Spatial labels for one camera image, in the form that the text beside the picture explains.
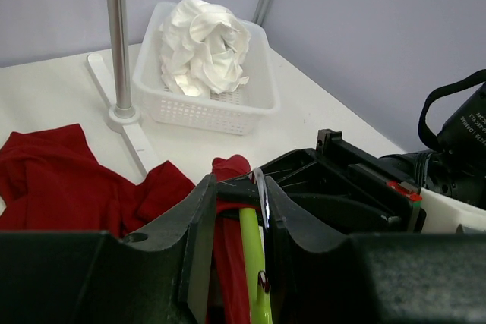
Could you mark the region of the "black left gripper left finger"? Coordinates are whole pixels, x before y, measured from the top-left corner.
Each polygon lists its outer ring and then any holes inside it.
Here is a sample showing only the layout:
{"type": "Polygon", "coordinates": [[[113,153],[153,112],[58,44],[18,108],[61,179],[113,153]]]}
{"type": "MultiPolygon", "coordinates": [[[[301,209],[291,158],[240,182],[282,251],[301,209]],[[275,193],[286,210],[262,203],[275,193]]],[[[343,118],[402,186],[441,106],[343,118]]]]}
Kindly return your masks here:
{"type": "Polygon", "coordinates": [[[118,239],[106,231],[1,235],[3,323],[203,323],[216,177],[118,239]]]}

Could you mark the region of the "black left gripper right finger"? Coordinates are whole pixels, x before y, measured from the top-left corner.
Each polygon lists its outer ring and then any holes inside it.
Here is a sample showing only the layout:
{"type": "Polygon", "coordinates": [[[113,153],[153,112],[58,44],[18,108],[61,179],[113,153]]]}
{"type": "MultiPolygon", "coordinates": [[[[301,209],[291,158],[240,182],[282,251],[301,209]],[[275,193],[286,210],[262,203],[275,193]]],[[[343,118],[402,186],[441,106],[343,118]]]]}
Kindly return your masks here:
{"type": "Polygon", "coordinates": [[[342,234],[266,180],[275,323],[483,323],[483,234],[342,234]]]}

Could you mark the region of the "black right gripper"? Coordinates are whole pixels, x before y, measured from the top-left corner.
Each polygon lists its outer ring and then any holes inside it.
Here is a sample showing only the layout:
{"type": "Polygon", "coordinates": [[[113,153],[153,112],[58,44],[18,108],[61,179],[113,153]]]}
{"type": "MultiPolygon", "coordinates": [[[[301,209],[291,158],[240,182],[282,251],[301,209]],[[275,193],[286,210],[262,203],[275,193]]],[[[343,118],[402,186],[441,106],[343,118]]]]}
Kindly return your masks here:
{"type": "Polygon", "coordinates": [[[420,187],[340,131],[322,129],[314,148],[292,150],[261,169],[291,200],[342,233],[423,229],[420,187]]]}

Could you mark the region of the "lime green hanger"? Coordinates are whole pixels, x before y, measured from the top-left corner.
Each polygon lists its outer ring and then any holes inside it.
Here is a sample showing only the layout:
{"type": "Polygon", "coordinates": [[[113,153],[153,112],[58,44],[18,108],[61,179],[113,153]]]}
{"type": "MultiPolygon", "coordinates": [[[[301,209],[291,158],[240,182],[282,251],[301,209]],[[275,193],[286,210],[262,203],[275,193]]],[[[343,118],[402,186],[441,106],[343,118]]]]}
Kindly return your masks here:
{"type": "Polygon", "coordinates": [[[270,282],[257,213],[252,208],[243,208],[239,210],[239,219],[251,323],[272,323],[270,282]]]}

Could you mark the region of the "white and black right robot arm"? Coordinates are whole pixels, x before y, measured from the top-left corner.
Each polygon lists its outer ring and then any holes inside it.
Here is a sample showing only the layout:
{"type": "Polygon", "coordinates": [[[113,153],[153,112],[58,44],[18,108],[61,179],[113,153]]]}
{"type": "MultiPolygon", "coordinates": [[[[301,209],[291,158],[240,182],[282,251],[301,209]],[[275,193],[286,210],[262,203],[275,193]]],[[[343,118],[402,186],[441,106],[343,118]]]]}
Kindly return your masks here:
{"type": "Polygon", "coordinates": [[[433,90],[418,119],[424,149],[374,157],[323,129],[251,174],[264,220],[265,180],[342,233],[485,230],[485,72],[433,90]]]}

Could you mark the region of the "red t shirt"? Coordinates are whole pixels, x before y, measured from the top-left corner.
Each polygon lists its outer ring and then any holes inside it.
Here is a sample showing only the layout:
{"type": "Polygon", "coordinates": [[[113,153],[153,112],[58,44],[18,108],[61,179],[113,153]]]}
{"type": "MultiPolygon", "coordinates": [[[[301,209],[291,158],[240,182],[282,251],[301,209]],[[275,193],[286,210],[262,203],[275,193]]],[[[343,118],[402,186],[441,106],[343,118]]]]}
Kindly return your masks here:
{"type": "MultiPolygon", "coordinates": [[[[215,157],[218,182],[250,172],[244,156],[215,157]]],[[[71,124],[28,134],[12,132],[1,147],[1,231],[109,231],[115,237],[142,228],[177,203],[195,184],[166,161],[134,184],[102,166],[84,131],[71,124]]],[[[224,323],[251,323],[241,228],[220,213],[246,206],[217,200],[213,261],[224,323]]]]}

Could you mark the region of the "white printed t shirt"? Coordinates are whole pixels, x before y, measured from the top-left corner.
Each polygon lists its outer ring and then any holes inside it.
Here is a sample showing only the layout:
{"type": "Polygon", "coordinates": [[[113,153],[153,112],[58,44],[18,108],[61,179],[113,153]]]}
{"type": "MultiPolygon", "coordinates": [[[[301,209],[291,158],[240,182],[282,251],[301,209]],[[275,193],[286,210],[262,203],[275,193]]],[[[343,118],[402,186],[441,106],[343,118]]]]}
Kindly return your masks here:
{"type": "Polygon", "coordinates": [[[251,34],[228,9],[181,0],[159,26],[161,79],[173,93],[209,99],[247,84],[251,34]]]}

